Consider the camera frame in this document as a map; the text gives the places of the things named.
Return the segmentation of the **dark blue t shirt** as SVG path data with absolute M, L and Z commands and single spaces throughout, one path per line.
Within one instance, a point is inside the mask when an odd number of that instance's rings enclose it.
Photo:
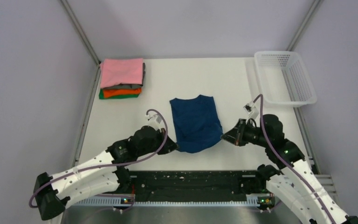
M 170 106 L 180 152 L 195 154 L 220 142 L 223 129 L 213 97 L 174 98 Z

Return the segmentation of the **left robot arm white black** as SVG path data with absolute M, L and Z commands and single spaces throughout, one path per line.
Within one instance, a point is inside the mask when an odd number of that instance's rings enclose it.
M 125 193 L 131 187 L 126 166 L 154 155 L 178 150 L 164 128 L 143 126 L 127 139 L 114 142 L 92 159 L 61 173 L 37 176 L 30 208 L 38 209 L 43 221 L 62 214 L 73 204 L 102 193 Z

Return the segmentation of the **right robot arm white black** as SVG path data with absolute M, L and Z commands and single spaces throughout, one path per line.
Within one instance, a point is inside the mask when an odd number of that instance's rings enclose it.
M 250 143 L 265 149 L 276 166 L 260 165 L 255 187 L 277 196 L 301 223 L 358 224 L 358 217 L 348 215 L 322 186 L 299 147 L 285 138 L 277 116 L 263 115 L 260 126 L 254 119 L 239 119 L 221 139 L 238 147 Z

